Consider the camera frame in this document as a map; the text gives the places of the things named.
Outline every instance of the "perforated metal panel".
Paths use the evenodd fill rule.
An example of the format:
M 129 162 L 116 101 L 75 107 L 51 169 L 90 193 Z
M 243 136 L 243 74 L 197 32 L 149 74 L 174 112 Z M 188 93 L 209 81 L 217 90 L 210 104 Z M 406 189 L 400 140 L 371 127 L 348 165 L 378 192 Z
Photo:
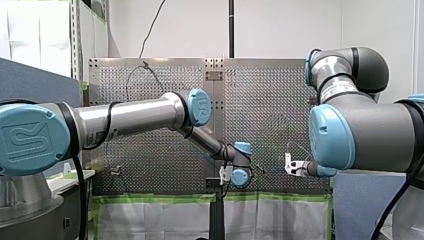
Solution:
M 303 60 L 226 60 L 225 136 L 253 147 L 255 180 L 250 189 L 322 193 L 328 180 L 293 177 L 284 171 L 292 160 L 311 160 L 308 99 L 316 93 L 304 81 Z
M 307 100 L 314 92 L 304 84 L 303 60 L 225 59 L 222 67 L 220 64 L 219 69 L 214 69 L 224 71 L 222 81 L 205 79 L 205 71 L 211 68 L 204 59 L 146 59 L 146 62 L 165 92 L 199 87 L 209 92 L 216 103 L 211 121 L 224 114 L 223 121 L 210 127 L 223 129 L 223 140 L 252 143 L 253 167 L 264 169 L 265 174 L 255 171 L 250 190 L 324 193 L 328 188 L 326 180 L 295 178 L 284 172 L 284 153 L 289 142 L 293 159 L 308 157 Z M 140 65 L 143 65 L 140 59 L 91 60 L 91 103 L 160 97 L 161 86 L 148 70 L 135 70 L 128 81 L 130 73 Z M 168 129 L 113 140 L 93 155 L 93 167 L 98 170 L 95 194 L 204 193 L 206 173 L 210 174 L 213 168 L 181 135 Z M 119 174 L 112 175 L 110 169 L 117 166 L 121 167 Z
M 203 60 L 147 59 L 160 80 L 164 92 L 201 88 Z M 156 99 L 163 95 L 161 86 L 139 59 L 93 59 L 91 62 L 90 101 L 107 104 L 112 101 Z M 204 193 L 205 175 L 202 154 L 183 137 L 168 129 L 147 132 L 104 144 L 100 170 L 95 177 L 94 193 L 156 192 Z M 120 175 L 110 168 L 121 167 Z

